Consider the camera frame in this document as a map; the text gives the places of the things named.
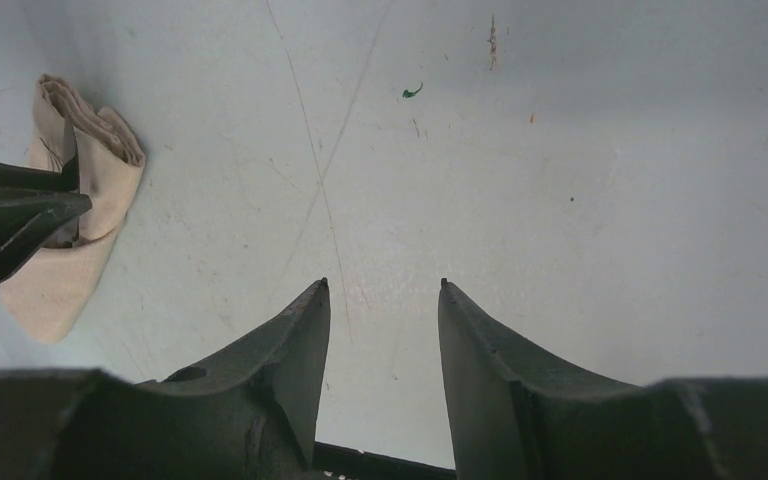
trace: cloth fold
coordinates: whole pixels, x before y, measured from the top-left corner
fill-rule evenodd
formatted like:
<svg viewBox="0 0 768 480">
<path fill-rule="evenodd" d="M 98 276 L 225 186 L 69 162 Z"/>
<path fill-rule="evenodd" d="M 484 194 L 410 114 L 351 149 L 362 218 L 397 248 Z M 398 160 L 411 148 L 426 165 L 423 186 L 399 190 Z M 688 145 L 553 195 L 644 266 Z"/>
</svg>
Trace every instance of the cloth fold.
<svg viewBox="0 0 768 480">
<path fill-rule="evenodd" d="M 28 165 L 61 170 L 64 118 L 69 118 L 78 149 L 79 191 L 93 203 L 79 219 L 74 247 L 41 249 L 0 287 L 1 302 L 19 325 L 37 341 L 56 343 L 69 333 L 95 291 L 134 200 L 145 154 L 113 109 L 96 113 L 63 78 L 40 77 L 32 114 Z"/>
</svg>

